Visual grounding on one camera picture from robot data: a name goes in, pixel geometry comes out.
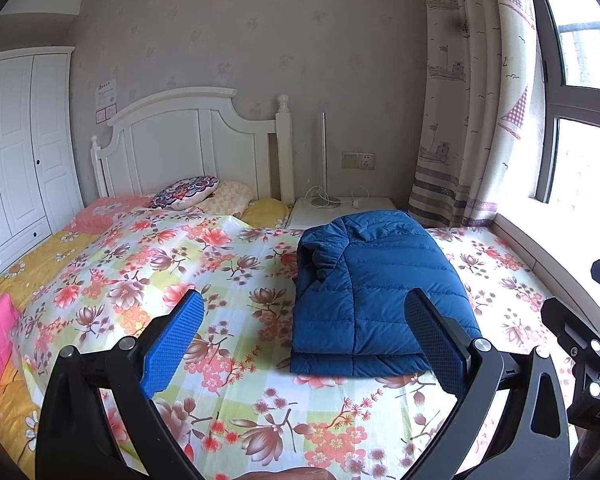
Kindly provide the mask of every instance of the folded blue jacket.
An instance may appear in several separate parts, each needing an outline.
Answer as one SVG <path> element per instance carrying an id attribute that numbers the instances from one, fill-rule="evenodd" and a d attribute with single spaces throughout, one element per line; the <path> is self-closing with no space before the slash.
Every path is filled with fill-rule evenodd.
<path id="1" fill-rule="evenodd" d="M 377 377 L 430 369 L 404 320 L 404 297 L 416 287 L 480 337 L 456 270 L 407 213 L 364 212 L 308 229 L 298 245 L 290 371 Z"/>

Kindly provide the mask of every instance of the electrical outlet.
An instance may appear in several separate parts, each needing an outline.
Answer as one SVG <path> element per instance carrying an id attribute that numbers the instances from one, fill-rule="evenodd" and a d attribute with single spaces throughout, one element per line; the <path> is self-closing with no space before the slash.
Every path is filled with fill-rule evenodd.
<path id="1" fill-rule="evenodd" d="M 358 169 L 373 170 L 376 167 L 375 153 L 359 153 L 358 154 Z"/>
<path id="2" fill-rule="evenodd" d="M 358 167 L 358 154 L 356 152 L 342 152 L 342 167 L 345 170 L 355 170 Z"/>

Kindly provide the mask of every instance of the hand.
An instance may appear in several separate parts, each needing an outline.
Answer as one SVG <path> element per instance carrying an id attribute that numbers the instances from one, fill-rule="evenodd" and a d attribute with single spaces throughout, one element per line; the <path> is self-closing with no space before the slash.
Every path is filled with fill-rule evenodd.
<path id="1" fill-rule="evenodd" d="M 336 480 L 335 476 L 320 467 L 295 467 L 269 473 L 267 471 L 253 471 L 239 476 L 235 480 Z"/>

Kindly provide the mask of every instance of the window pane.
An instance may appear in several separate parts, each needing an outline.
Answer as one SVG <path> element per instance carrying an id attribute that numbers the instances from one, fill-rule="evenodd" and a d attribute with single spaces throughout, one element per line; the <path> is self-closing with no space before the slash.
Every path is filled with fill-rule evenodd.
<path id="1" fill-rule="evenodd" d="M 560 35 L 566 83 L 600 88 L 600 5 L 596 0 L 548 0 Z"/>
<path id="2" fill-rule="evenodd" d="M 560 119 L 549 203 L 600 224 L 600 128 Z"/>

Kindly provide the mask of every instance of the patterned wallpaper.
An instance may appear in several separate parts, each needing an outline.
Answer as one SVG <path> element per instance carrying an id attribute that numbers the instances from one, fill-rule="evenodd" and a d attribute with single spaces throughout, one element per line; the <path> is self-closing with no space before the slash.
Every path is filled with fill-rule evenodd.
<path id="1" fill-rule="evenodd" d="M 289 95 L 296 194 L 320 183 L 318 115 L 327 113 L 329 192 L 406 206 L 418 154 L 427 57 L 425 0 L 83 0 L 66 43 L 80 188 L 97 198 L 90 137 L 94 87 L 118 80 L 118 110 L 183 86 L 236 88 L 248 119 Z M 376 169 L 343 170 L 342 151 L 374 152 Z"/>

